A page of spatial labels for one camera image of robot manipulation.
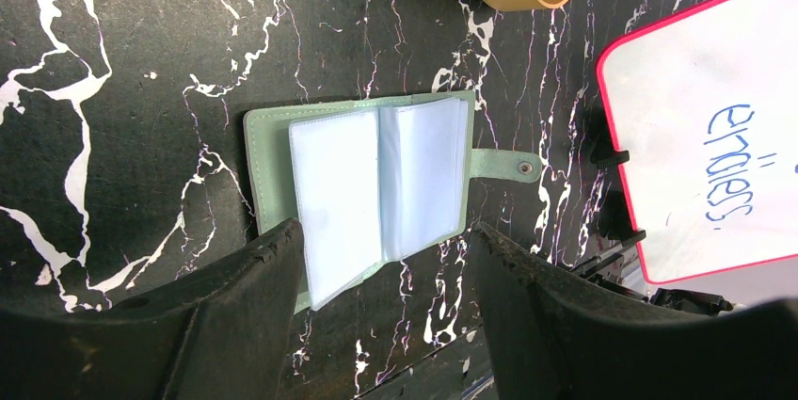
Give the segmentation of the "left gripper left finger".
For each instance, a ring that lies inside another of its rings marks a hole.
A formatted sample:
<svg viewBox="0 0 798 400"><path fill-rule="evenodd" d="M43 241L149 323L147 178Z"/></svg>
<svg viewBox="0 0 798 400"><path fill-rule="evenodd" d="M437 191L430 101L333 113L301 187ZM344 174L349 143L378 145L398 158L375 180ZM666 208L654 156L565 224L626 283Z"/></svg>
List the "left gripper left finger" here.
<svg viewBox="0 0 798 400"><path fill-rule="evenodd" d="M273 399L302 273L289 218L105 312L1 313L5 399Z"/></svg>

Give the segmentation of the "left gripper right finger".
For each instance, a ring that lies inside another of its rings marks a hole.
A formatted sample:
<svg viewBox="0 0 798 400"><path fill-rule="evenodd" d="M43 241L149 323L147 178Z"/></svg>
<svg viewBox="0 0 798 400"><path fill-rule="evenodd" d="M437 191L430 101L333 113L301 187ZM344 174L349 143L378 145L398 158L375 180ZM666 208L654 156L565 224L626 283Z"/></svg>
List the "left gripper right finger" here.
<svg viewBox="0 0 798 400"><path fill-rule="evenodd" d="M622 296L487 224L470 254L502 399L793 399L797 302L711 317Z"/></svg>

